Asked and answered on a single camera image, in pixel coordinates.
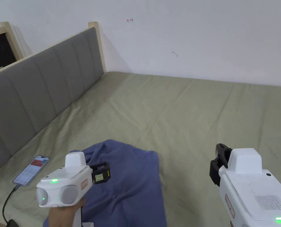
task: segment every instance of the red label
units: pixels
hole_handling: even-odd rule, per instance
[[[88,185],[88,179],[85,179],[81,184],[80,184],[80,189],[84,189]]]
[[[226,194],[226,197],[225,197],[225,201],[226,201],[226,203],[228,205],[228,208],[229,208],[229,210],[231,212],[232,217],[235,218],[235,211],[234,211],[234,209],[233,209],[233,207],[232,207],[232,205],[230,203],[230,200],[229,200],[227,194]]]

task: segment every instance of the black cable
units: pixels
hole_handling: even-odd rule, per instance
[[[11,194],[12,194],[13,192],[15,192],[16,189],[18,189],[18,188],[19,188],[19,185],[17,184],[17,185],[12,189],[12,191],[10,192],[9,196],[7,197],[7,199],[6,199],[6,201],[5,201],[4,205],[3,205],[3,209],[2,209],[3,218],[4,218],[4,220],[5,220],[5,222],[6,222],[7,224],[8,224],[8,221],[6,220],[5,215],[4,215],[5,206],[6,206],[7,201],[9,200]]]

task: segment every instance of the phone screen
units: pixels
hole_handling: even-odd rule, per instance
[[[35,159],[14,179],[15,184],[26,186],[48,163],[49,158],[36,156]]]

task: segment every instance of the hand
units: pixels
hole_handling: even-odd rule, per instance
[[[72,227],[75,212],[85,206],[86,199],[82,198],[74,206],[51,207],[49,210],[49,227]]]

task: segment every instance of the headboard panel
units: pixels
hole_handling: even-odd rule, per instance
[[[0,70],[0,167],[103,75],[97,32]]]

